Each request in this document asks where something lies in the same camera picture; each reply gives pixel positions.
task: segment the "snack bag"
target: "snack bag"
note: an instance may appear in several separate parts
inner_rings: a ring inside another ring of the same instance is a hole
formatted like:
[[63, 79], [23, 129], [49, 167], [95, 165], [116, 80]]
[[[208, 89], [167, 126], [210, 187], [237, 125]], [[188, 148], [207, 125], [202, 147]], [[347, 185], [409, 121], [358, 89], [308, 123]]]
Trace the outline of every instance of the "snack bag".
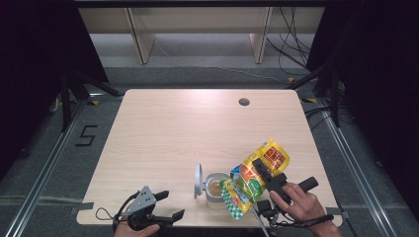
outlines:
[[258, 158], [273, 177], [281, 174], [290, 163], [290, 156], [284, 148], [269, 139], [231, 170], [230, 178], [221, 184], [221, 196], [235, 219], [240, 219], [266, 189], [265, 182], [252, 163]]

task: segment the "wrist strap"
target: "wrist strap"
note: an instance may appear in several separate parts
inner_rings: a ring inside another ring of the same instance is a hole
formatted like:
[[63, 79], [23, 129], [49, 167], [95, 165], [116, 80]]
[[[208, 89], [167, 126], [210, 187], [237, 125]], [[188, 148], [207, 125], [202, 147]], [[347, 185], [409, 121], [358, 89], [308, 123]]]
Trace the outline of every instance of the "wrist strap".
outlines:
[[316, 224], [323, 223], [323, 222], [328, 221], [328, 220], [333, 220], [333, 218], [334, 218], [333, 215], [327, 214], [325, 216], [322, 216], [322, 217], [319, 217], [319, 218], [316, 218], [316, 219], [305, 220], [305, 221], [296, 221], [293, 224], [293, 227], [295, 227], [295, 228], [306, 228], [306, 227], [310, 227], [310, 226], [313, 226], [313, 225], [316, 225]]

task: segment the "human hand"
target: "human hand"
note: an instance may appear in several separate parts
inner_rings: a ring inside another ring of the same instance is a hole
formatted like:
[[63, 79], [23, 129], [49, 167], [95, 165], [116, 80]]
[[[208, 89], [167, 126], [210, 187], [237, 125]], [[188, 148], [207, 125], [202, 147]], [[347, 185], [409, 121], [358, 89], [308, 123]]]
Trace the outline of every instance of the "human hand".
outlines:
[[[284, 192], [292, 199], [293, 203], [286, 203], [276, 192], [271, 191], [271, 199], [277, 206], [288, 213], [296, 221], [316, 219], [325, 215], [323, 206], [316, 195], [306, 193], [299, 185], [287, 183], [283, 186]], [[332, 221], [325, 221], [308, 229], [315, 236], [341, 236], [338, 228]]]
[[140, 231], [135, 231], [132, 230], [124, 221], [118, 224], [114, 237], [148, 237], [156, 233], [159, 229], [160, 226], [158, 224], [154, 224], [147, 226], [145, 229], [142, 229]]

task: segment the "wooden table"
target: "wooden table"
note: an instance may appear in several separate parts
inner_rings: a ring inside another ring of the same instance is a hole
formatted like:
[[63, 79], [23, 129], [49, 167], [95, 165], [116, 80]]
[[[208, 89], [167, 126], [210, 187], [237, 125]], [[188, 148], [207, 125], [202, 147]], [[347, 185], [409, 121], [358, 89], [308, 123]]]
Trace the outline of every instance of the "wooden table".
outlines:
[[[243, 98], [248, 106], [239, 104]], [[202, 164], [204, 179], [229, 174], [268, 138], [291, 156], [288, 181], [314, 176], [319, 186], [311, 192], [323, 206], [336, 207], [295, 91], [129, 90], [83, 200], [93, 202], [93, 209], [80, 210], [77, 221], [109, 224], [95, 217], [99, 207], [114, 215], [130, 195], [149, 185], [155, 194], [170, 192], [154, 214], [171, 216], [185, 209], [175, 226], [257, 227], [251, 211], [234, 220], [227, 209], [208, 208], [205, 194], [194, 199], [195, 165]], [[262, 198], [268, 198], [267, 192]], [[340, 225], [342, 218], [334, 222]]]

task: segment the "colorful snack bag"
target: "colorful snack bag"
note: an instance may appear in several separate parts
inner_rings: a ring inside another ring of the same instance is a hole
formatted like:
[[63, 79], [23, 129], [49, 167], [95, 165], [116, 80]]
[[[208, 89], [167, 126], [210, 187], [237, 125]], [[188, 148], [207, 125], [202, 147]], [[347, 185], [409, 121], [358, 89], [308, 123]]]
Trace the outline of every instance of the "colorful snack bag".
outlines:
[[252, 163], [258, 158], [273, 177], [281, 174], [290, 163], [290, 156], [284, 148], [269, 139], [231, 170], [230, 178], [222, 182], [221, 196], [235, 219], [241, 218], [266, 189]]

